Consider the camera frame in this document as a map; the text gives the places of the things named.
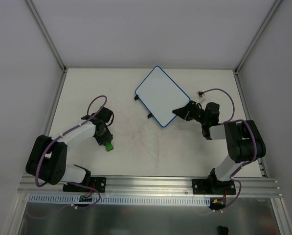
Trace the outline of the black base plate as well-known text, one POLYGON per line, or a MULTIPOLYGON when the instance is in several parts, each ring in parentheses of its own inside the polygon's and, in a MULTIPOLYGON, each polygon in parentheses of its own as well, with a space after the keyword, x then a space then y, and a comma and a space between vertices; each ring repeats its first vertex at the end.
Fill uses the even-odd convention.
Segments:
MULTIPOLYGON (((105 177, 88 177, 82 183, 82 186, 91 187, 96 189, 99 193, 105 193, 107 178, 105 177)), ((91 189, 84 188, 80 186, 76 186, 68 183, 67 185, 63 185, 63 192, 77 192, 77 193, 87 193, 90 192, 91 189)))
POLYGON ((194 195, 235 195, 236 188, 233 181, 211 181, 210 179, 193 179, 194 195))

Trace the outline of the green whiteboard eraser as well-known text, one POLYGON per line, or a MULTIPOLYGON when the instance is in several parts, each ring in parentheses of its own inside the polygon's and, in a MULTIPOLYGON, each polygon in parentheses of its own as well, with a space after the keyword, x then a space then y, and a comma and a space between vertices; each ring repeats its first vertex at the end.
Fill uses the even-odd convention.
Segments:
POLYGON ((105 149, 107 152, 112 151, 114 149, 114 146, 110 141, 107 141, 104 143, 105 149))

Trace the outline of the aluminium frame post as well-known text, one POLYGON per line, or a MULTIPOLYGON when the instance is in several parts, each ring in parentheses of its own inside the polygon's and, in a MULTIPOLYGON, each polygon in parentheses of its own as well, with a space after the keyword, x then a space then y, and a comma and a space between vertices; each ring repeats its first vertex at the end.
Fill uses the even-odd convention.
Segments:
POLYGON ((276 14, 276 11, 278 10, 278 8, 282 4, 282 2, 283 2, 282 0, 274 0, 273 1, 270 9, 268 10, 268 12, 265 15, 264 19, 262 20, 259 28, 257 29, 257 31, 255 32, 253 38, 251 39, 250 44, 248 45, 245 53, 243 54, 241 60, 239 61, 237 67, 234 69, 235 74, 238 74, 241 71, 242 67, 244 66, 244 64, 246 63, 248 57, 250 56, 250 54, 254 50, 256 44, 259 42, 259 39, 261 38, 261 36, 263 35, 264 31, 268 27, 270 21, 272 20, 272 18, 276 14))
POLYGON ((62 60, 62 58, 61 58, 61 56, 60 56, 55 44, 54 44, 54 42, 53 42, 53 40, 52 40, 52 38, 51 38, 46 26, 45 26, 44 21, 41 18, 41 15, 38 12, 38 9, 36 8, 36 5, 35 5, 34 1, 32 1, 32 0, 24 0, 24 2, 26 4, 30 14, 32 15, 32 17, 33 17, 38 29, 40 30, 41 35, 43 36, 47 46, 49 47, 50 52, 53 55, 56 63, 58 64, 58 66, 60 68, 60 70, 62 72, 65 72, 66 71, 66 66, 64 65, 64 62, 63 62, 63 60, 62 60))

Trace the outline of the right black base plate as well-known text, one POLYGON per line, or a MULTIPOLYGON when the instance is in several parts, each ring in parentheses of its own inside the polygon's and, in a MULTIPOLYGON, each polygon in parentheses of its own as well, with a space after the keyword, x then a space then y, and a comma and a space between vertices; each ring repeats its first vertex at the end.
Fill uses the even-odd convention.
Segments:
POLYGON ((193 179, 194 195, 235 195, 236 188, 233 181, 211 181, 210 179, 193 179))

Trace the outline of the black object on floor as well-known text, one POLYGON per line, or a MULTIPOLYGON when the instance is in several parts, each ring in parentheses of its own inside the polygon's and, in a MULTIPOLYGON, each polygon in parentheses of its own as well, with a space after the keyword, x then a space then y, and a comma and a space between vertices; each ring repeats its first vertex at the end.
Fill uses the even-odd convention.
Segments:
POLYGON ((218 227, 218 235, 228 235, 229 229, 226 226, 219 226, 218 227))

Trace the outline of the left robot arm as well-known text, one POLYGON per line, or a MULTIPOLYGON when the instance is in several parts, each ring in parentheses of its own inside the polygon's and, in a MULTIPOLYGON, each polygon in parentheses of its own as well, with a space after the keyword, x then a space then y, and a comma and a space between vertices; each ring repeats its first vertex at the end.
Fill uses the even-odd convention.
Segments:
POLYGON ((113 111, 103 107, 97 114, 82 117, 82 122, 63 136, 38 136, 25 166, 26 173, 35 176, 35 182, 42 180, 42 185, 64 183, 65 192, 89 192, 94 188, 104 193, 106 178, 92 177, 90 170, 68 165, 67 153, 89 138, 95 138, 106 151, 113 150, 113 135, 109 131, 113 120, 113 111))

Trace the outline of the left aluminium frame post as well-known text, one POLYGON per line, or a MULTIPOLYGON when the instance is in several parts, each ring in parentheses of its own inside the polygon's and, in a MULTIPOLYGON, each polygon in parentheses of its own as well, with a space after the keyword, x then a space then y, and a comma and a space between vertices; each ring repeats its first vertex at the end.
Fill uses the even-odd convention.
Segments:
POLYGON ((55 44, 54 44, 54 42, 53 42, 53 40, 52 40, 52 38, 51 38, 46 26, 45 26, 44 21, 41 18, 41 15, 38 12, 38 9, 36 8, 36 5, 35 5, 34 1, 32 1, 32 0, 24 0, 24 2, 26 4, 30 14, 32 15, 32 17, 33 17, 38 29, 40 30, 41 35, 43 36, 47 46, 49 47, 50 52, 53 55, 56 63, 58 64, 58 66, 60 68, 60 70, 62 72, 65 72, 66 71, 66 66, 64 65, 64 62, 63 62, 63 60, 62 60, 62 58, 61 58, 61 56, 60 56, 55 44))

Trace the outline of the aluminium mounting rail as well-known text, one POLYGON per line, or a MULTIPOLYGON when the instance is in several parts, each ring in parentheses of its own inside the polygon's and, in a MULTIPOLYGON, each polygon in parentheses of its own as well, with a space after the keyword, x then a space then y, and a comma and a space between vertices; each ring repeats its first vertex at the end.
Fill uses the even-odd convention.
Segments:
MULTIPOLYGON (((105 193, 129 196, 192 196, 197 187, 192 177, 106 176, 105 193)), ((273 178, 236 178, 241 182, 241 197, 281 198, 283 192, 273 178)), ((18 193, 63 193, 63 183, 35 185, 34 177, 24 174, 18 193)))

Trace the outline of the right aluminium frame post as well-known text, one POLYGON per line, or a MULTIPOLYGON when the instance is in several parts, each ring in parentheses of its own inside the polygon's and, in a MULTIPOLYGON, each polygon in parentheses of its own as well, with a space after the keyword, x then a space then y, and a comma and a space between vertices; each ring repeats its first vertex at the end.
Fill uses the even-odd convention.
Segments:
POLYGON ((270 9, 268 10, 268 12, 265 15, 264 19, 262 20, 259 28, 257 29, 257 31, 255 32, 253 38, 251 39, 250 44, 248 45, 245 53, 243 54, 241 60, 239 61, 237 67, 234 69, 235 74, 238 74, 241 71, 242 67, 244 66, 244 64, 246 63, 248 57, 250 56, 250 54, 254 50, 256 44, 259 42, 259 39, 261 38, 261 36, 263 35, 264 31, 268 27, 270 21, 272 20, 272 18, 276 14, 276 11, 278 10, 278 8, 282 4, 282 2, 283 2, 282 0, 274 0, 273 1, 270 9))

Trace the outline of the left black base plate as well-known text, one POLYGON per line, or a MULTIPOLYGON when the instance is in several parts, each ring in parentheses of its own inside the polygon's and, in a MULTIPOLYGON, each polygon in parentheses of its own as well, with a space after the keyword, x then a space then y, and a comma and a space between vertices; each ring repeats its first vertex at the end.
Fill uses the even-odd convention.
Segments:
MULTIPOLYGON (((99 193, 105 193, 107 178, 105 177, 88 177, 82 183, 82 186, 91 187, 96 189, 99 193)), ((87 193, 90 192, 91 189, 84 188, 80 186, 76 186, 68 183, 67 185, 63 185, 63 192, 77 192, 77 193, 87 193)))

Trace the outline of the blue framed whiteboard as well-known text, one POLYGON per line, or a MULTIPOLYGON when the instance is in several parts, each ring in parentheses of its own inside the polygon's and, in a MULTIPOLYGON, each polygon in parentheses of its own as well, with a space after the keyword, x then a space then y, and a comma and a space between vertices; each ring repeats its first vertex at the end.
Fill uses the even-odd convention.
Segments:
POLYGON ((173 110, 187 105, 189 95, 160 67, 155 66, 135 90, 158 124, 165 128, 176 117, 173 110))

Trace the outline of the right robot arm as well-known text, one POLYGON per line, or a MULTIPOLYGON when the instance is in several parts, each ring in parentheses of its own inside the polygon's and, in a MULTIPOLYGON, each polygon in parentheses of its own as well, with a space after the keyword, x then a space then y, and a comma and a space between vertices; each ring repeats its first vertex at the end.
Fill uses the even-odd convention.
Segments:
POLYGON ((185 121, 195 120, 202 126, 202 136, 207 140, 225 140, 227 156, 222 163, 210 171, 206 179, 193 179, 194 195, 235 195, 233 178, 242 167, 262 158, 266 154, 265 143, 253 120, 219 122, 220 106, 209 102, 203 109, 191 101, 172 111, 185 121))

